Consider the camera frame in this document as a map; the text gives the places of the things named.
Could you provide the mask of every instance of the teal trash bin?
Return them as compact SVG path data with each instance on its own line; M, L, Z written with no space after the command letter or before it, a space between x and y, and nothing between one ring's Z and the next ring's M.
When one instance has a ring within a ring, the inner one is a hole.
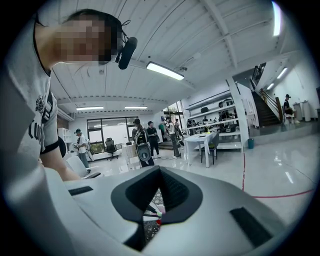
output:
M255 146L255 140L253 138L248 138L248 148L253 149Z

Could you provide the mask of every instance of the cap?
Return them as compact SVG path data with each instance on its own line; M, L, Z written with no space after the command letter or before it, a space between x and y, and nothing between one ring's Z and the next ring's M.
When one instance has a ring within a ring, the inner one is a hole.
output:
M81 129L80 129L80 128L76 129L75 132L74 132L74 134L82 134Z
M135 119L135 120L133 121L133 123L134 123L135 125L140 125L140 119L139 119L139 118Z

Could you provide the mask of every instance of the red line on floor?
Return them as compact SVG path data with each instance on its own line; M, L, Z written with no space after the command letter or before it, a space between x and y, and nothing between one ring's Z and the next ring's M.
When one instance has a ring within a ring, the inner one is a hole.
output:
M300 192L300 193L296 193L296 194L285 194L285 195L274 195L274 196L253 196L253 198L289 198L289 197L295 197L295 196L300 196L306 193L309 193L313 191L313 189L304 191L304 192Z
M246 155L245 155L245 152L243 152L242 191L245 191L245 173L246 173Z

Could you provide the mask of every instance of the floor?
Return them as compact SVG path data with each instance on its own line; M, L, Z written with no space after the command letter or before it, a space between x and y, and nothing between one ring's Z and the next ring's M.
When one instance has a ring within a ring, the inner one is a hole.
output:
M172 167L210 178L229 182L273 209L290 224L299 219L319 180L320 134L313 134L284 142L269 143L239 150L218 150L218 159L206 168L199 152L192 153L188 165L184 150L182 159L172 159L173 151L160 150L163 158L156 165ZM101 160L90 163L98 166L105 176L129 172L125 159Z
M259 129L252 127L250 129L250 137L254 138L257 136L287 132L290 130L308 127L314 123L317 123L317 121L310 121L310 122L301 121L299 124L292 124L292 125L276 124L276 125L261 127Z

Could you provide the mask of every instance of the glossy white floor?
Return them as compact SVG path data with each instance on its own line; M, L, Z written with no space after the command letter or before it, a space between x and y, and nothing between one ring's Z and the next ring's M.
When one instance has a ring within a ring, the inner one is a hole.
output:
M184 151L182 159L169 160L173 151L161 150L167 159L154 160L155 165L172 167L229 182L272 208L286 224L297 220L308 205L319 179L320 134L280 143L258 145L253 150L218 151L218 159L206 168L199 152L192 154L188 165ZM101 160L90 163L99 166L94 171L105 176L132 171L125 159Z

